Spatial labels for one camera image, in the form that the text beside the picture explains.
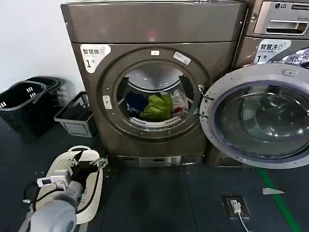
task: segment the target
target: washing machine door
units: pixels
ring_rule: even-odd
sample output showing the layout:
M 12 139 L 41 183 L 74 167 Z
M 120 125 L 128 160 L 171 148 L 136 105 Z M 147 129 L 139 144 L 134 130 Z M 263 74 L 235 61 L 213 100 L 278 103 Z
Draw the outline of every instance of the washing machine door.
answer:
M 200 106 L 202 128 L 224 154 L 248 165 L 309 164 L 309 70 L 252 64 L 215 82 Z

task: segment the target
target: power socket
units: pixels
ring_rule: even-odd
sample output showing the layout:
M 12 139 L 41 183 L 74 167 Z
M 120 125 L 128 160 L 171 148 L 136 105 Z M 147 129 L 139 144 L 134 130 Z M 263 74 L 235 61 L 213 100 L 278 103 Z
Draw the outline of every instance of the power socket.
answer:
M 225 206 L 227 216 L 229 218 L 238 218 L 238 214 L 234 213 L 234 209 L 233 209 L 233 206 L 232 206 L 232 203 L 231 203 L 232 200 L 235 200 L 235 201 L 240 203 L 240 207 L 241 207 L 240 215 L 243 218 L 248 218 L 250 216 L 248 207 L 247 207 L 243 197 L 238 196 L 238 195 L 222 196 L 222 201 L 223 201 L 223 204 Z

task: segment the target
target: charger plug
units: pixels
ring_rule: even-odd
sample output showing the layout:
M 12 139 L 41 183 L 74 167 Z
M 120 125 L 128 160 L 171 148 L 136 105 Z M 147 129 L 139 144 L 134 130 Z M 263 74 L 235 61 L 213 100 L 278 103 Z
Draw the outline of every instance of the charger plug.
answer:
M 236 200 L 231 200 L 231 204 L 234 210 L 235 214 L 240 214 L 241 213 L 241 204 L 237 202 Z

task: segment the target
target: floor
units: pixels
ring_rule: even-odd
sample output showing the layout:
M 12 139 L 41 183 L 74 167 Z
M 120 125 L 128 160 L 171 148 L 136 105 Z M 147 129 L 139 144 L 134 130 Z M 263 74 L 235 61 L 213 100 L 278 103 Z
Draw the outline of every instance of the floor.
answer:
M 0 119 L 1 231 L 16 232 L 28 204 L 22 203 L 24 187 L 44 176 L 54 158 L 74 145 L 106 151 L 98 136 L 69 135 L 59 124 L 36 140 L 25 140 Z M 267 170 L 298 231 L 309 232 L 309 167 Z M 102 196 L 88 232 L 242 232 L 239 220 L 226 215 L 221 196 L 243 196 L 253 232 L 291 232 L 274 197 L 264 196 L 265 184 L 258 169 L 211 168 L 206 164 L 163 169 L 117 169 L 105 172 Z

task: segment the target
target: white wall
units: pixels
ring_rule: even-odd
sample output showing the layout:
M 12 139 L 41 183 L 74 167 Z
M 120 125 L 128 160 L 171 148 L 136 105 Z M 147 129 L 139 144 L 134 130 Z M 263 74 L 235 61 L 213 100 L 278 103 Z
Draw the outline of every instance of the white wall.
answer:
M 70 96 L 84 90 L 63 21 L 67 0 L 2 0 L 0 4 L 0 92 L 33 76 L 73 83 Z

